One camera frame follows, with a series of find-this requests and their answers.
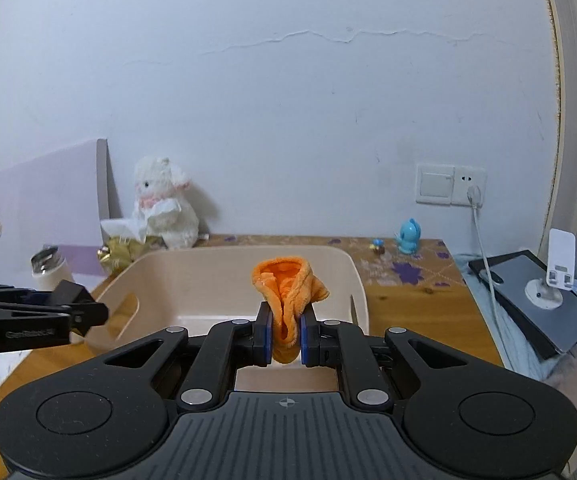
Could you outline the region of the blue bird figurine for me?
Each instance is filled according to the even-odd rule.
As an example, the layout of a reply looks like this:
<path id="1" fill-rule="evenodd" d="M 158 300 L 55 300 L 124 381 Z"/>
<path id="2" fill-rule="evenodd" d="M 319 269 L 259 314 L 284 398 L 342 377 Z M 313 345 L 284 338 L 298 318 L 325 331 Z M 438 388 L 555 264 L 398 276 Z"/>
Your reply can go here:
<path id="1" fill-rule="evenodd" d="M 405 255 L 415 254 L 419 250 L 420 240 L 421 226 L 413 218 L 403 222 L 395 234 L 397 248 Z"/>

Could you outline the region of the white phone stand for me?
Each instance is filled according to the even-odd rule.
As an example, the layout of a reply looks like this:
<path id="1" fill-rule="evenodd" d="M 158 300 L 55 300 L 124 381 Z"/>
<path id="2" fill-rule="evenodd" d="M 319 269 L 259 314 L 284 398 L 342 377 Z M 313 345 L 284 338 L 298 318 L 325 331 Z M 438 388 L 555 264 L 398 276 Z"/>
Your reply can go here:
<path id="1" fill-rule="evenodd" d="M 526 284 L 525 295 L 537 308 L 555 310 L 564 302 L 564 293 L 574 285 L 576 238 L 571 232 L 551 229 L 548 236 L 546 275 Z"/>

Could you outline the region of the floral table mat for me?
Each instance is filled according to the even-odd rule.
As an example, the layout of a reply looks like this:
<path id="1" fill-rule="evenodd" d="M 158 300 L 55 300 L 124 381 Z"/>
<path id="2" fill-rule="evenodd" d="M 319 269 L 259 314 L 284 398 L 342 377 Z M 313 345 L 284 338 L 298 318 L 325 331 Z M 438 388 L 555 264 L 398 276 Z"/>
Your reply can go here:
<path id="1" fill-rule="evenodd" d="M 382 242 L 384 252 L 376 252 L 370 237 L 210 234 L 203 235 L 196 246 L 327 246 L 351 256 L 365 285 L 465 286 L 459 266 L 442 240 L 422 238 L 413 255 L 400 252 L 393 238 L 382 238 Z"/>

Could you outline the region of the orange fleece cloth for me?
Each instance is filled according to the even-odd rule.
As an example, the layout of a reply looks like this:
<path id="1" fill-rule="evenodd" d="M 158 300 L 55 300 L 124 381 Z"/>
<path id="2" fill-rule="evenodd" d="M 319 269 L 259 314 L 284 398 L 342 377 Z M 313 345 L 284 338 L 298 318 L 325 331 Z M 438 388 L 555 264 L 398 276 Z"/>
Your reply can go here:
<path id="1" fill-rule="evenodd" d="M 258 263 L 252 283 L 272 312 L 272 359 L 290 364 L 299 352 L 299 321 L 308 304 L 323 301 L 329 290 L 313 273 L 310 263 L 297 256 Z"/>

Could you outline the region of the grey laptop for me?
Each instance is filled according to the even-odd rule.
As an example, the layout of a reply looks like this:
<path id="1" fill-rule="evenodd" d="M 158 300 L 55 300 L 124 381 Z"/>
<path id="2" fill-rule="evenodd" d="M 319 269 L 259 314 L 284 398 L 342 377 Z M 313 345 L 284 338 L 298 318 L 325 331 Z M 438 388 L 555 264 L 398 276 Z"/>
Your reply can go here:
<path id="1" fill-rule="evenodd" d="M 483 258 L 469 269 L 510 315 L 536 353 L 550 359 L 577 344 L 577 296 L 569 290 L 547 289 L 547 267 L 532 252 Z"/>

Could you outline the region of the small brown toy figure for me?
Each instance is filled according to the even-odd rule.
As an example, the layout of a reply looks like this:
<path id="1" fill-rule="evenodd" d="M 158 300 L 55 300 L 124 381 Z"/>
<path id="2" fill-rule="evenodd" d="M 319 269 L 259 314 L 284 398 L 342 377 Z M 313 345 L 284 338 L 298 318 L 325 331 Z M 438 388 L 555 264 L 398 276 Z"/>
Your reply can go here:
<path id="1" fill-rule="evenodd" d="M 380 240 L 379 238 L 374 238 L 371 243 L 371 249 L 377 254 L 382 255 L 385 252 L 385 243 L 384 240 Z"/>

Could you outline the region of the lilac headboard panel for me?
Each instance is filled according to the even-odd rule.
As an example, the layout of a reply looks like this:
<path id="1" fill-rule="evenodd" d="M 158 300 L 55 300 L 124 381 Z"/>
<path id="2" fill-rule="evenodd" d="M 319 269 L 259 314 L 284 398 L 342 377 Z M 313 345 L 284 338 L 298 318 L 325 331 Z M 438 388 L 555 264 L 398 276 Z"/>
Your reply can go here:
<path id="1" fill-rule="evenodd" d="M 89 140 L 0 172 L 0 284 L 36 288 L 31 257 L 60 248 L 87 289 L 105 273 L 96 252 L 110 217 L 107 142 Z"/>

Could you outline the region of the tissue box with tissue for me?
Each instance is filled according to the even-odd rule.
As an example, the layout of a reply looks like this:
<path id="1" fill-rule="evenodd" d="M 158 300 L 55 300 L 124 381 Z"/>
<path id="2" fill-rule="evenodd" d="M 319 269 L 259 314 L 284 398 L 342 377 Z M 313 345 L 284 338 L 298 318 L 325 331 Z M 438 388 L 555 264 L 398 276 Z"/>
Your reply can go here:
<path id="1" fill-rule="evenodd" d="M 98 262 L 108 274 L 119 274 L 130 264 L 156 250 L 169 248 L 162 233 L 174 226 L 181 212 L 177 200 L 158 200 L 139 208 L 131 218 L 102 220 L 106 242 L 98 250 Z"/>

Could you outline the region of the white steel thermos bottle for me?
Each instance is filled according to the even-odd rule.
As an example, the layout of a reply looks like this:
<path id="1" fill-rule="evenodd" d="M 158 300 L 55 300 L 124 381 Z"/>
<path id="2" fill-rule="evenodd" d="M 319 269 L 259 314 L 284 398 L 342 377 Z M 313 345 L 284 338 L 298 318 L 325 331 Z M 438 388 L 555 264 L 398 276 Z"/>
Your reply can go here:
<path id="1" fill-rule="evenodd" d="M 46 246 L 30 258 L 36 289 L 54 290 L 61 281 L 74 281 L 72 271 L 57 246 Z"/>

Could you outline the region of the white plush lamb toy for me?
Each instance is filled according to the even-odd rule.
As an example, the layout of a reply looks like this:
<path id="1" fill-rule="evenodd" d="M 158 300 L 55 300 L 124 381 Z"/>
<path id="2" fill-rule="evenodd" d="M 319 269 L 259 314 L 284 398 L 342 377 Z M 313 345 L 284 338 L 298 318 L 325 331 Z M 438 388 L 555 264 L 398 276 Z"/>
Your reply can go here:
<path id="1" fill-rule="evenodd" d="M 184 193 L 191 180 L 168 157 L 145 156 L 133 175 L 133 217 L 145 224 L 146 234 L 159 236 L 169 249 L 193 247 L 200 220 Z"/>

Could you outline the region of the white wall switch socket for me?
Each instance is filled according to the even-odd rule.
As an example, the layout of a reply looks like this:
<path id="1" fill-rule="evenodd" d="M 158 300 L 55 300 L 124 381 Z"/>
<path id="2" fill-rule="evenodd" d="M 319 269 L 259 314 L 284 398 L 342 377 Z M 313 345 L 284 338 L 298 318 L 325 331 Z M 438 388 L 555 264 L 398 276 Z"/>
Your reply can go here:
<path id="1" fill-rule="evenodd" d="M 415 201 L 441 206 L 482 207 L 487 172 L 483 168 L 422 164 L 417 165 Z"/>

